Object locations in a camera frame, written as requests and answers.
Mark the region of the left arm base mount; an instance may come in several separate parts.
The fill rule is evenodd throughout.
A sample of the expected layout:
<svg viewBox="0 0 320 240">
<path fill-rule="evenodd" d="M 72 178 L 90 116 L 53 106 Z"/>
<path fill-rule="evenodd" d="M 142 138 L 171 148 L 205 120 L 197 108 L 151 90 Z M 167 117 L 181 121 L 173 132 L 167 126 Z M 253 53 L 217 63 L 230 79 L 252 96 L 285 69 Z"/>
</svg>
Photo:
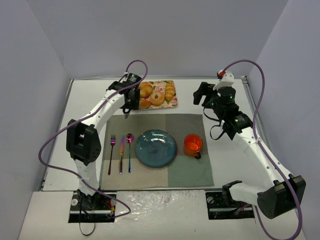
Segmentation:
<svg viewBox="0 0 320 240">
<path fill-rule="evenodd" d="M 97 193 L 86 196 L 73 192 L 68 223 L 113 223 L 116 204 L 114 199 Z"/>
</svg>

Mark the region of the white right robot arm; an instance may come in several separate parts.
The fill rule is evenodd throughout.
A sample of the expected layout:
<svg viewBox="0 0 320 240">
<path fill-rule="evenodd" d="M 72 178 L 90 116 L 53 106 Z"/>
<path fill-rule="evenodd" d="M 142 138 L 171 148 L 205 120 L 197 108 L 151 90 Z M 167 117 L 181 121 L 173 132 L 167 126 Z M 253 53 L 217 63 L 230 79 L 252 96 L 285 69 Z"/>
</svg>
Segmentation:
<svg viewBox="0 0 320 240">
<path fill-rule="evenodd" d="M 306 181 L 294 176 L 271 153 L 262 140 L 254 136 L 253 122 L 235 103 L 236 90 L 231 86 L 217 88 L 215 84 L 201 82 L 193 93 L 194 105 L 212 109 L 218 126 L 246 154 L 258 171 L 262 186 L 249 185 L 235 180 L 223 185 L 222 194 L 227 205 L 237 202 L 254 205 L 268 219 L 274 219 L 296 208 L 295 200 L 302 201 Z"/>
</svg>

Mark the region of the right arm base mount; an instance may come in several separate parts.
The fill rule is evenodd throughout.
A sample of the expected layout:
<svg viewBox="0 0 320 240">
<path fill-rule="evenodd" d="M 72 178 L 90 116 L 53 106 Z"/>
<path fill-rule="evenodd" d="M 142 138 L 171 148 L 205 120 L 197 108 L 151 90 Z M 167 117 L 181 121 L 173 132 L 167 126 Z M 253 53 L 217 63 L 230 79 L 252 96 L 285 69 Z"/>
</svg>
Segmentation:
<svg viewBox="0 0 320 240">
<path fill-rule="evenodd" d="M 209 220 L 242 220 L 255 218 L 251 204 L 243 201 L 227 203 L 222 188 L 206 189 L 205 200 Z"/>
</svg>

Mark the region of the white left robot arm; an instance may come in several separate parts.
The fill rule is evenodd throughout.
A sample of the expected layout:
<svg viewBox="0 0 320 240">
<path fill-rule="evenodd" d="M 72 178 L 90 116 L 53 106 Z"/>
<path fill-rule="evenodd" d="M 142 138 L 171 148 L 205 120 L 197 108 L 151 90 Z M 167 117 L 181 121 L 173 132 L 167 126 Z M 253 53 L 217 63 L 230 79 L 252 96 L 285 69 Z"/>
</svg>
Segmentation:
<svg viewBox="0 0 320 240">
<path fill-rule="evenodd" d="M 96 160 L 101 154 L 102 144 L 99 134 L 103 126 L 119 109 L 125 116 L 139 108 L 140 90 L 138 82 L 141 77 L 129 73 L 125 81 L 114 81 L 100 102 L 86 115 L 88 118 L 67 130 L 66 150 L 75 161 L 77 173 L 89 184 L 79 180 L 78 191 L 92 197 L 100 189 L 97 177 Z"/>
</svg>

